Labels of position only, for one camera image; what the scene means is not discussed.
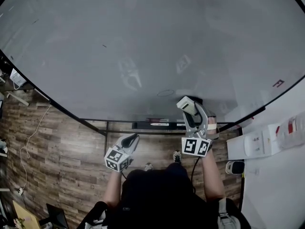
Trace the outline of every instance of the wooden floor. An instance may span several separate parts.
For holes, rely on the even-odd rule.
[[[101,200],[110,170],[104,166],[105,138],[51,107],[38,132],[29,142],[30,158],[23,149],[22,158],[28,172],[28,183],[23,198],[16,189],[25,184],[25,173],[20,163],[20,149],[32,135],[49,104],[35,91],[16,91],[30,103],[28,107],[10,97],[5,99],[0,120],[0,137],[8,141],[8,158],[0,158],[1,187],[11,189],[1,198],[12,206],[12,200],[26,207],[39,219],[47,217],[46,203],[64,209],[70,228],[76,228],[94,204]],[[93,122],[105,127],[105,123]],[[110,123],[110,129],[131,130],[131,124]],[[107,147],[114,144],[120,134],[109,134]],[[228,175],[224,168],[227,161],[226,140],[236,137],[235,132],[221,133],[213,151],[221,171],[226,194],[237,205],[240,199],[241,177]],[[181,149],[181,136],[141,135],[134,153],[134,161],[124,172],[143,169],[151,162],[156,169],[166,168],[172,154]],[[183,156],[182,164],[191,175],[196,158]],[[194,173],[197,194],[204,198],[203,176],[200,165]]]

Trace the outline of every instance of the shoe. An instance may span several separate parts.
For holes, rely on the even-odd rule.
[[[173,161],[175,163],[179,163],[181,164],[181,152],[179,150],[176,150],[174,153],[173,153]]]
[[[144,168],[145,171],[153,170],[153,165],[151,163],[147,163]]]

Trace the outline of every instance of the black cable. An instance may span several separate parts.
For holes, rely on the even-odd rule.
[[[122,176],[125,178],[125,180],[127,180],[127,178],[126,178],[126,176],[124,175],[124,173],[123,172],[121,172],[122,173]]]
[[[196,167],[196,165],[197,165],[197,163],[198,163],[200,158],[201,157],[198,157],[198,159],[196,160],[195,165],[194,165],[193,170],[192,170],[192,175],[191,175],[191,183],[192,183],[192,186],[193,186],[194,193],[196,193],[196,188],[193,185],[193,175],[194,175],[195,167]]]
[[[22,199],[23,199],[23,202],[24,202],[24,206],[25,206],[25,208],[26,208],[26,209],[28,209],[27,204],[25,203],[25,200],[24,200],[23,194],[21,195],[21,197],[22,197]]]
[[[109,122],[106,122],[106,136],[105,136],[105,142],[104,142],[104,157],[106,156],[106,152],[107,152],[107,139],[108,139],[108,126],[109,126]]]

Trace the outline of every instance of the small speaker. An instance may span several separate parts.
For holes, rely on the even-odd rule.
[[[244,161],[229,161],[225,166],[227,174],[240,175],[244,172]]]

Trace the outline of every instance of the backpack strap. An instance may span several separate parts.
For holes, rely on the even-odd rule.
[[[219,217],[217,220],[218,229],[240,229],[240,222],[235,216],[227,213],[226,198],[219,200]]]

